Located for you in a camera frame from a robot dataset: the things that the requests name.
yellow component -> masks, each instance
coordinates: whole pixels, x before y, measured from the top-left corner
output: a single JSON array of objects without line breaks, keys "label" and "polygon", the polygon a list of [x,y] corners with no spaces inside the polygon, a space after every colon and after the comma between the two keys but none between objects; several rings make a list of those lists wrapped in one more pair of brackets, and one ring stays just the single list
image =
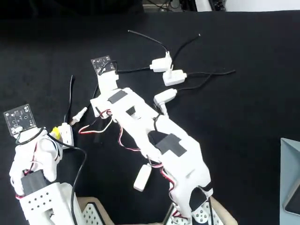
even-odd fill
[{"label": "yellow component", "polygon": [[60,131],[58,130],[57,127],[54,127],[51,131],[51,133],[54,133],[55,134],[55,139],[60,139]]}]

perforated plate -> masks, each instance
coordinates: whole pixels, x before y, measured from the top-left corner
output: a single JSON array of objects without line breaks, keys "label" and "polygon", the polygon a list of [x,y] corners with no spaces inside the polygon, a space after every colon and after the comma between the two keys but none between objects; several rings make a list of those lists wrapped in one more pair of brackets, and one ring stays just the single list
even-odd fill
[{"label": "perforated plate", "polygon": [[105,225],[101,215],[93,203],[88,203],[82,212],[86,225]]},{"label": "perforated plate", "polygon": [[29,104],[4,112],[4,117],[11,136],[36,127]]},{"label": "perforated plate", "polygon": [[[210,219],[210,204],[208,202],[205,202],[202,205],[203,210],[208,214],[208,225],[211,225],[211,219]],[[217,215],[214,208],[212,208],[212,215],[214,218],[214,225],[224,225],[221,221],[220,217]]]},{"label": "perforated plate", "polygon": [[[100,58],[96,58],[96,59],[92,59],[90,60],[93,67],[94,67],[94,70],[96,72],[97,75],[99,75],[99,72],[102,68],[102,66],[104,66],[105,63],[109,62],[111,60],[111,58],[107,55],[107,56],[104,56],[104,57],[100,57]],[[104,69],[106,72],[109,72],[109,71],[112,71],[112,70],[115,70],[115,67],[113,66],[112,63],[109,63],[105,69]]]},{"label": "perforated plate", "polygon": [[[172,209],[170,215],[175,212],[175,208]],[[219,216],[217,215],[216,211],[212,208],[213,218],[214,218],[214,225],[224,225]],[[210,204],[205,202],[202,206],[200,206],[197,210],[193,213],[193,218],[196,222],[204,225],[211,225],[210,219]],[[173,220],[171,216],[168,218],[165,225],[191,225],[192,221],[188,221],[187,219],[175,217]]]}]

beige surface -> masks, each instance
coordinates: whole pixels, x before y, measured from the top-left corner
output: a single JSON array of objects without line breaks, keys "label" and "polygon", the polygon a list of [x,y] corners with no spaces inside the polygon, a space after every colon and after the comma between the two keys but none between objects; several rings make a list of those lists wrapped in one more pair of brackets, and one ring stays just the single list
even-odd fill
[{"label": "beige surface", "polygon": [[[79,197],[77,198],[81,211],[84,210],[87,203],[95,203],[98,207],[98,210],[101,214],[102,219],[104,220],[106,225],[114,225],[113,221],[110,219],[103,205],[97,198],[94,197]],[[217,212],[221,221],[224,225],[238,225],[238,222],[231,216],[231,214],[213,197],[211,197],[211,204],[214,210]],[[148,225],[162,225],[161,223],[153,223]]]}]

black circuit board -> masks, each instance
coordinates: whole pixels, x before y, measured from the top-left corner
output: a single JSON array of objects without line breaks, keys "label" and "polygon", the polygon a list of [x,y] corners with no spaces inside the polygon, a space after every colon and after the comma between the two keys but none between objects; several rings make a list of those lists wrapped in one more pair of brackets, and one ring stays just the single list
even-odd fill
[{"label": "black circuit board", "polygon": [[4,112],[4,117],[11,136],[36,127],[29,104]]},{"label": "black circuit board", "polygon": [[[107,55],[100,58],[92,59],[90,61],[94,67],[96,74],[99,75],[101,68],[104,66],[105,63],[109,62],[110,60],[111,58],[109,57],[109,55]],[[109,63],[108,65],[105,66],[103,71],[109,72],[113,70],[115,70],[113,63]]]}]

black table surface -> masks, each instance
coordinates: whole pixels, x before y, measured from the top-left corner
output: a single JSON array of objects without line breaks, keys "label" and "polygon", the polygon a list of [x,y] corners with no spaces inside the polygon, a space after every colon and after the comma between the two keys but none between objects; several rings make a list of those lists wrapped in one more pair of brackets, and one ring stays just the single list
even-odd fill
[{"label": "black table surface", "polygon": [[[214,197],[241,225],[279,224],[280,137],[300,138],[300,12],[110,15],[0,26],[1,111],[29,103],[37,125],[49,130],[63,120],[71,75],[76,77],[72,114],[89,103],[97,82],[90,59],[110,55],[119,69],[133,69],[164,56],[160,46],[128,29],[160,40],[173,54],[200,33],[176,68],[237,72],[177,96],[167,104],[170,118],[199,141]],[[188,78],[179,86],[201,81]],[[151,71],[120,75],[118,85],[150,105],[166,89],[162,74]],[[82,124],[92,119],[90,112]],[[0,132],[2,224],[26,224],[9,183],[15,141],[4,118]],[[154,170],[145,191],[134,190],[146,160],[121,148],[118,134],[114,124],[96,137],[75,135],[88,152],[78,196],[97,197],[117,224],[162,221],[170,205],[168,182]],[[133,143],[128,134],[124,143]],[[73,183],[81,160],[80,152],[66,151],[59,181]]]}]

